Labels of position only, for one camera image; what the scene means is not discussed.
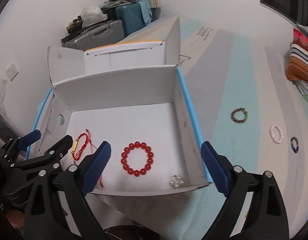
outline suitcase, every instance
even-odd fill
[[[74,39],[64,42],[63,47],[88,50],[109,44],[115,44],[125,38],[121,20],[107,21],[83,31]]]
[[[126,37],[146,26],[143,20],[140,5],[138,3],[117,6],[107,10],[106,14],[111,20],[115,19],[123,22]]]

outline bed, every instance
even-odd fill
[[[159,20],[128,39],[164,39],[159,26],[167,23]],[[203,139],[233,165],[273,172],[293,237],[308,219],[308,104],[285,77],[287,60],[258,40],[193,19],[181,17],[181,32],[182,73]],[[239,107],[248,110],[245,123],[230,118]],[[283,131],[280,144],[269,135],[272,124]],[[292,137],[298,138],[298,153],[291,148]],[[225,200],[214,184],[171,196],[98,197],[167,239],[201,239]],[[250,200],[247,195],[233,234],[241,230]]]

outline blue towel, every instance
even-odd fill
[[[145,25],[149,25],[152,22],[152,15],[153,15],[151,6],[149,5],[149,1],[143,0],[137,3],[140,5]]]

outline power outlet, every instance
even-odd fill
[[[17,76],[18,70],[14,63],[10,65],[8,69],[6,69],[6,74],[10,81],[12,81],[15,78],[15,76]]]

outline metal screw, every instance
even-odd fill
[[[241,166],[234,166],[234,171],[237,173],[241,173],[243,171],[243,168]]]
[[[41,170],[38,175],[44,177],[46,175],[46,170]]]
[[[69,170],[70,172],[76,171],[76,170],[77,170],[77,165],[71,165],[71,166],[68,168],[68,170]]]
[[[273,173],[270,171],[265,171],[265,176],[271,178],[273,177]]]

